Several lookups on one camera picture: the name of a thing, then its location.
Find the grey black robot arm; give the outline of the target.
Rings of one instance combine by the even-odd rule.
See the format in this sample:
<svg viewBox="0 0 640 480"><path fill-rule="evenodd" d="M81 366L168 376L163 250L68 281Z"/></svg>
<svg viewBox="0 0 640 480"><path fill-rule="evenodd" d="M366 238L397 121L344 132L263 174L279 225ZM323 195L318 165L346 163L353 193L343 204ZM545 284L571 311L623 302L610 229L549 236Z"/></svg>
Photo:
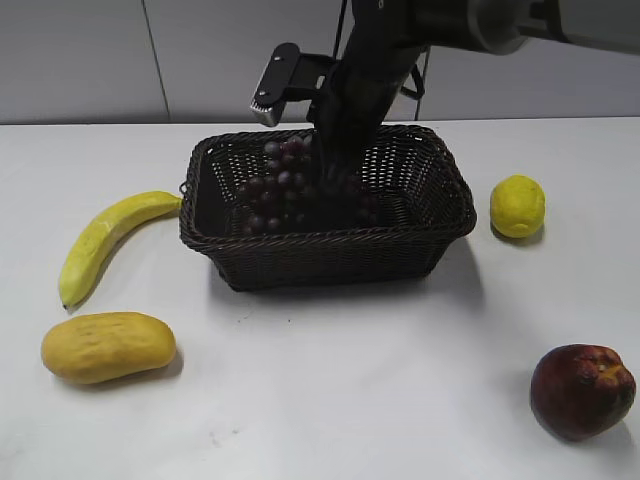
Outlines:
<svg viewBox="0 0 640 480"><path fill-rule="evenodd" d="M532 38L624 54L639 52L636 1L355 1L354 26L314 108L324 169L363 161L394 100L420 100L418 58L432 47L496 56Z"/></svg>

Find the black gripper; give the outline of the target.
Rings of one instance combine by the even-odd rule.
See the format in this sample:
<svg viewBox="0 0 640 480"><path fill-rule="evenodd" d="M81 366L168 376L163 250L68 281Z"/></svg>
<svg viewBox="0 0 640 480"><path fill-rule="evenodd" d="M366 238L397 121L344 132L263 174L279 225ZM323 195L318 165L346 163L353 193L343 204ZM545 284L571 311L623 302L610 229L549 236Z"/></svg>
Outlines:
<svg viewBox="0 0 640 480"><path fill-rule="evenodd" d="M353 1L354 25L308 118L324 173L359 167L425 42L415 1Z"/></svg>

